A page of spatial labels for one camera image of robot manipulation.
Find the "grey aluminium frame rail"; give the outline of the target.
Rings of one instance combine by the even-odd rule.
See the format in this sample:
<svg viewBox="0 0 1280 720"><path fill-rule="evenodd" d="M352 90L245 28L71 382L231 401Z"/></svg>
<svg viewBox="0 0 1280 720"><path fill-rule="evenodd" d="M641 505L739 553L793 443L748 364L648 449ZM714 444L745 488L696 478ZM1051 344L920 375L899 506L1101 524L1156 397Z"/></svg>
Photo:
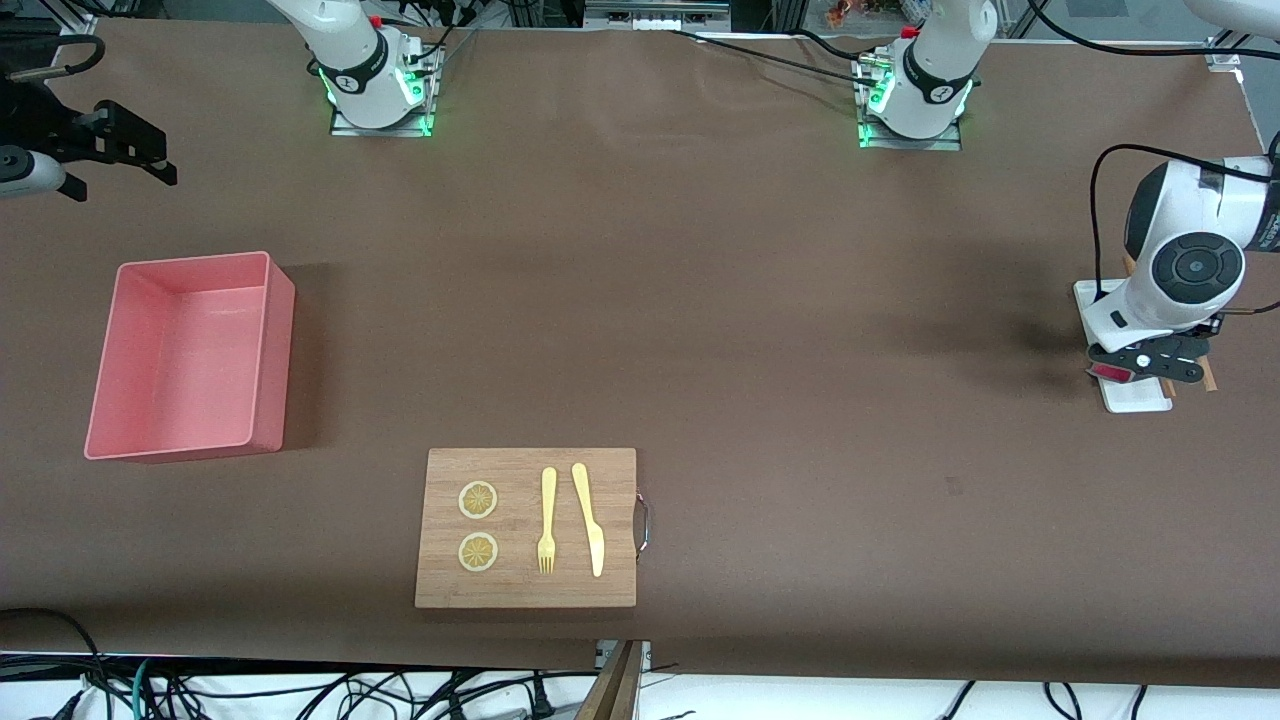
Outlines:
<svg viewBox="0 0 1280 720"><path fill-rule="evenodd" d="M731 32L730 0L582 0L585 29Z"/></svg>

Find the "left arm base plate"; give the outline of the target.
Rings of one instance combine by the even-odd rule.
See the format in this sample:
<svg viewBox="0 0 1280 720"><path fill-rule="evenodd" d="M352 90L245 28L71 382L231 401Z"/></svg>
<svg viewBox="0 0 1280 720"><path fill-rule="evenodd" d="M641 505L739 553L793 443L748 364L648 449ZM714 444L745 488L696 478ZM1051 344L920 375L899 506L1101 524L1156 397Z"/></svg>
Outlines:
<svg viewBox="0 0 1280 720"><path fill-rule="evenodd" d="M883 51L864 53L850 63L854 77L869 86L854 91L858 142L863 149L957 151L963 147L960 117L973 82L922 90L899 76L895 59Z"/></svg>

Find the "white rack base tray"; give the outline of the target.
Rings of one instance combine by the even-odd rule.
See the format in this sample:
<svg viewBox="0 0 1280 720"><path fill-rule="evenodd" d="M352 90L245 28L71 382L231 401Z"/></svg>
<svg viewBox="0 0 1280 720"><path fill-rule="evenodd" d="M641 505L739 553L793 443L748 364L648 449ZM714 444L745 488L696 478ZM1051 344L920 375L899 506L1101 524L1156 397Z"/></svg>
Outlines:
<svg viewBox="0 0 1280 720"><path fill-rule="evenodd" d="M1085 309L1094 302L1097 281L1076 281L1073 284L1071 291L1080 319L1084 320ZM1117 383L1097 375L1093 375L1092 378L1100 387L1103 406L1107 413L1135 414L1166 413L1172 410L1172 398L1166 396L1165 389L1157 378L1134 380L1130 383Z"/></svg>

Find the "yellow plastic knife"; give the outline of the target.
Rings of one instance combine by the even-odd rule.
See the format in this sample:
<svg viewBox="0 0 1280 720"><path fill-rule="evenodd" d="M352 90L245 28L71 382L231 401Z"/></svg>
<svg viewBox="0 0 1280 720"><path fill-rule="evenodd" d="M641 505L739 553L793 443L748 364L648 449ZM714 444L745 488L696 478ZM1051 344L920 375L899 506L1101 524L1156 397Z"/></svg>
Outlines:
<svg viewBox="0 0 1280 720"><path fill-rule="evenodd" d="M588 466L582 462L575 462L571 466L571 474L588 534L591 574L599 578L603 574L605 562L605 536L595 519Z"/></svg>

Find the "pink plastic bin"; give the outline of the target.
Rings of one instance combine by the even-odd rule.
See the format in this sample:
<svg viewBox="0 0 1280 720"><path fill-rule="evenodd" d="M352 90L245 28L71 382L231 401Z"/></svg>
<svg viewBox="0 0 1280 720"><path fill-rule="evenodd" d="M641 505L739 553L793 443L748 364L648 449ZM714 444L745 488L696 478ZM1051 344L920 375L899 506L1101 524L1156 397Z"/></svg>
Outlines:
<svg viewBox="0 0 1280 720"><path fill-rule="evenodd" d="M118 268L83 455L178 462L284 445L294 282L264 251Z"/></svg>

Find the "wooden chopsticks pair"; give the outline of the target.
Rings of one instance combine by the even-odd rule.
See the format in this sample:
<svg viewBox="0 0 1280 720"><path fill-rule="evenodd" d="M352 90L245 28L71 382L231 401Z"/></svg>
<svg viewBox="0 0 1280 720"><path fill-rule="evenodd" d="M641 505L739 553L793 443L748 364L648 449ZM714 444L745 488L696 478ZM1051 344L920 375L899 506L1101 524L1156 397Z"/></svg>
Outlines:
<svg viewBox="0 0 1280 720"><path fill-rule="evenodd" d="M1137 270L1137 261L1133 258L1130 258L1128 252L1125 252L1123 255L1123 263L1125 266L1126 275L1133 275ZM1172 382L1165 378L1158 378L1158 383L1164 397L1167 398L1170 402L1174 401L1178 393L1172 386Z"/></svg>

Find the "yellow plastic fork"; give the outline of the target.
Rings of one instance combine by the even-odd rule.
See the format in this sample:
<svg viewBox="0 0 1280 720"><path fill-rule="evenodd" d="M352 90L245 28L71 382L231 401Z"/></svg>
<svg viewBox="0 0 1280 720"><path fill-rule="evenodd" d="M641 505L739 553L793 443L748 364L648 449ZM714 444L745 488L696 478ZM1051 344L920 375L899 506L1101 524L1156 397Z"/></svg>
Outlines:
<svg viewBox="0 0 1280 720"><path fill-rule="evenodd" d="M541 534L538 539L538 568L539 573L549 575L556 568L556 495L558 486L558 471L554 468L544 468L540 479L541 498Z"/></svg>

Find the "wooden cutting board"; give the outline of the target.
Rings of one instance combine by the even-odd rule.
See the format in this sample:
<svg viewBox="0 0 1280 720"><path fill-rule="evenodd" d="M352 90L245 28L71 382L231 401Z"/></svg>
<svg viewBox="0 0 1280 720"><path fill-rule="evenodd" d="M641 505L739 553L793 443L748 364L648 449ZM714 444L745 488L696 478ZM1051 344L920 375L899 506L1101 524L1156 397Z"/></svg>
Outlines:
<svg viewBox="0 0 1280 720"><path fill-rule="evenodd" d="M591 571L582 510L571 466L588 466L595 519L605 536L602 577ZM556 568L539 573L540 479L558 471ZM465 518L458 492L472 480L490 482L497 509ZM637 601L634 505L637 452L634 448L433 448L425 471L415 603L419 609L631 609ZM499 557L486 571L467 571L460 542L474 532L494 536Z"/></svg>

